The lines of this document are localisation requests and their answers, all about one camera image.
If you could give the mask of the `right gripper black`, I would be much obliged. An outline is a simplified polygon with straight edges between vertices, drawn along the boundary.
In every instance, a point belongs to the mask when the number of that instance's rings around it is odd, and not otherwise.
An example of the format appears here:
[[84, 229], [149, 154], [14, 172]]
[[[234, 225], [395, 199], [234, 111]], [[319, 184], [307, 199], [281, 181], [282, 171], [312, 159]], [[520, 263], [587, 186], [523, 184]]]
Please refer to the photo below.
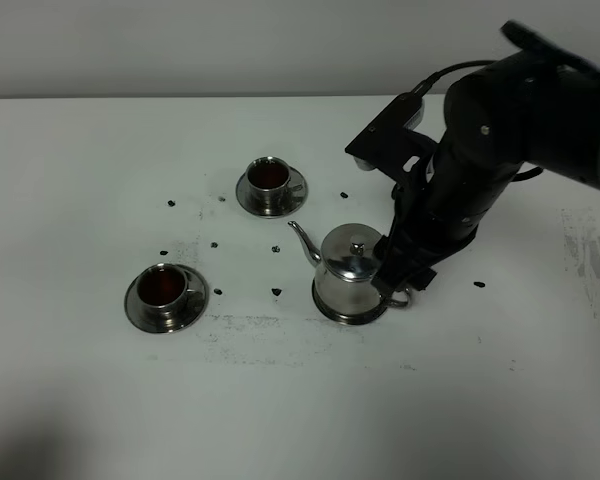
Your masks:
[[438, 164], [433, 175], [416, 164], [408, 172], [383, 168], [395, 181], [394, 217], [379, 241], [380, 267], [372, 285], [383, 296], [410, 287], [425, 290], [437, 272], [433, 266], [466, 248], [485, 215], [485, 170]]

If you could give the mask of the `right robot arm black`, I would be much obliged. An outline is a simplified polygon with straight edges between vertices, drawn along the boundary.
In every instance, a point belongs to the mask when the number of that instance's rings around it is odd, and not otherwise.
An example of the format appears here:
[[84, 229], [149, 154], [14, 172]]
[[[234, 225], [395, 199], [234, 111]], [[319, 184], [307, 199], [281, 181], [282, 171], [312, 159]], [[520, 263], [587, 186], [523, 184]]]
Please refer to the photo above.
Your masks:
[[600, 69], [516, 21], [504, 59], [467, 64], [444, 98], [445, 130], [432, 142], [408, 126], [430, 87], [423, 81], [369, 125], [379, 155], [402, 167], [394, 219], [378, 248], [374, 286], [391, 295], [425, 288], [434, 266], [468, 246], [523, 165], [600, 190]]

